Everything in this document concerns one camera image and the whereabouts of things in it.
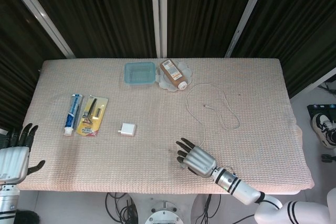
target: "white charger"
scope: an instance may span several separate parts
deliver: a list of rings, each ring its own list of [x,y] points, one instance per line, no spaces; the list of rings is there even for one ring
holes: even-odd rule
[[[121,130],[118,131],[121,135],[134,136],[135,124],[133,123],[122,123]]]

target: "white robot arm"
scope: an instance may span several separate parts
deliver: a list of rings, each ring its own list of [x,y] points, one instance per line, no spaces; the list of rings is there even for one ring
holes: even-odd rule
[[[188,168],[194,174],[209,178],[237,198],[243,204],[257,203],[254,218],[258,224],[331,224],[332,209],[312,203],[291,201],[284,205],[273,196],[265,195],[247,185],[224,168],[217,166],[216,159],[185,138],[176,142],[184,151],[178,151],[177,160],[182,167]],[[328,194],[328,205],[336,205],[336,190]]]
[[[20,191],[16,185],[27,175],[40,170],[45,161],[28,168],[29,153],[38,126],[28,124],[22,131],[13,130],[6,136],[4,148],[0,150],[0,224],[14,223]]]

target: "bottle cap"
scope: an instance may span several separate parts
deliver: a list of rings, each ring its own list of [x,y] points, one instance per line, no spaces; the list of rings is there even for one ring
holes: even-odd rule
[[[182,81],[178,86],[177,88],[179,90],[185,90],[185,88],[188,86],[188,84],[185,82],[185,81]]]
[[[64,136],[71,136],[72,131],[73,131],[73,128],[71,128],[71,127],[65,127],[64,128]]]

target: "black curtain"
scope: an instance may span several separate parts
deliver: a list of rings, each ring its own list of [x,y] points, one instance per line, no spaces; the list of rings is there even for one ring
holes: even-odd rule
[[[39,0],[77,58],[156,58],[152,0]]]
[[[22,126],[44,60],[63,54],[21,0],[0,0],[0,128]]]
[[[336,67],[336,0],[258,0],[232,57],[280,59],[294,96]]]
[[[247,2],[168,0],[168,57],[224,57]]]

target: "sneaker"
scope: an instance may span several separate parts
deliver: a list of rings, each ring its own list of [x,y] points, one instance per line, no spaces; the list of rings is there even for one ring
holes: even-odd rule
[[[326,115],[322,113],[316,114],[313,117],[312,125],[315,132],[318,134],[321,143],[328,149],[336,148],[336,124],[332,123]]]

